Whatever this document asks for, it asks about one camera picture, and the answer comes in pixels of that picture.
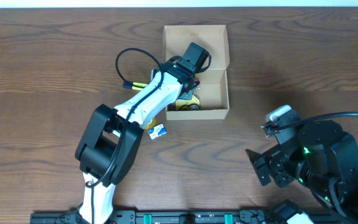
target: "small box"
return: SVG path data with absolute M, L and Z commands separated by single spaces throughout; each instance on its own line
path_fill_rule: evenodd
M 212 56 L 207 71 L 196 74 L 201 84 L 194 90 L 194 94 L 200 98 L 201 110 L 175 111 L 175 107 L 168 106 L 165 109 L 167 120 L 224 119 L 230 109 L 226 74 L 229 65 L 226 25 L 164 26 L 163 61 L 175 55 L 183 55 L 192 42 L 206 49 Z
M 160 137 L 163 134 L 167 133 L 167 130 L 165 129 L 163 124 L 159 124 L 155 126 L 154 128 L 151 128 L 148 130 L 150 138 L 153 140 L 155 138 Z

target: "white wall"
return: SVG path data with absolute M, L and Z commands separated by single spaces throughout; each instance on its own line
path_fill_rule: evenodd
M 0 8 L 233 6 L 358 6 L 358 0 L 0 0 Z

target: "box flap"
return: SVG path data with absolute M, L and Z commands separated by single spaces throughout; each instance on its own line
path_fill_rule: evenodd
M 209 70 L 225 70 L 229 66 L 229 43 L 226 25 L 164 26 L 163 61 L 182 56 L 191 42 L 206 49 L 212 56 Z

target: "wooden table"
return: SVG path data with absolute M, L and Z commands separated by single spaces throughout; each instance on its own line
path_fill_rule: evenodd
M 358 110 L 358 8 L 0 10 L 0 223 L 83 201 L 74 152 L 93 110 L 135 94 L 114 59 L 127 47 L 161 58 L 164 25 L 226 24 L 231 110 L 225 120 L 158 121 L 144 136 L 114 204 L 139 210 L 269 207 L 285 198 L 318 204 L 307 189 L 262 187 L 244 152 L 276 144 L 259 128 L 289 104 L 302 118 Z M 153 61 L 120 64 L 146 82 Z M 338 120 L 358 141 L 358 119 Z

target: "green connector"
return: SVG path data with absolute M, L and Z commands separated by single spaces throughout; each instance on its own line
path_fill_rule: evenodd
M 224 224 L 233 224 L 233 215 L 232 214 L 224 215 Z
M 152 216 L 144 215 L 143 216 L 143 224 L 152 224 Z

